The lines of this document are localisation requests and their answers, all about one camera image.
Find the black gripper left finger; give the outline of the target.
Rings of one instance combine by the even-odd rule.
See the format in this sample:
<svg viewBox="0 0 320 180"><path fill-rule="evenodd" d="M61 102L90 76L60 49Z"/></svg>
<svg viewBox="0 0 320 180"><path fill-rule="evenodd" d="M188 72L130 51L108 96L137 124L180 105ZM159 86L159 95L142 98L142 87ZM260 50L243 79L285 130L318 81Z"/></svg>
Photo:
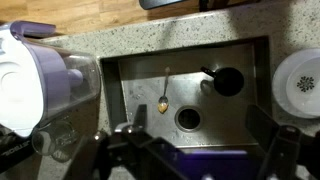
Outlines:
<svg viewBox="0 0 320 180"><path fill-rule="evenodd" d="M120 123L116 126L115 133L133 133L143 131L147 126L147 105L141 104L136 110L132 122Z"/></svg>

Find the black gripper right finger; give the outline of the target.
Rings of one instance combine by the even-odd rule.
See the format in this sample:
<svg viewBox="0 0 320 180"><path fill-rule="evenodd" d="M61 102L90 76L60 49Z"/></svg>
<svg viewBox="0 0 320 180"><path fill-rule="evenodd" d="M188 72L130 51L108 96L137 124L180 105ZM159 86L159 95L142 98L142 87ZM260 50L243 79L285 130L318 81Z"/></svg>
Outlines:
<svg viewBox="0 0 320 180"><path fill-rule="evenodd" d="M245 127L264 151L269 149L279 130L278 123L256 105L247 107Z"/></svg>

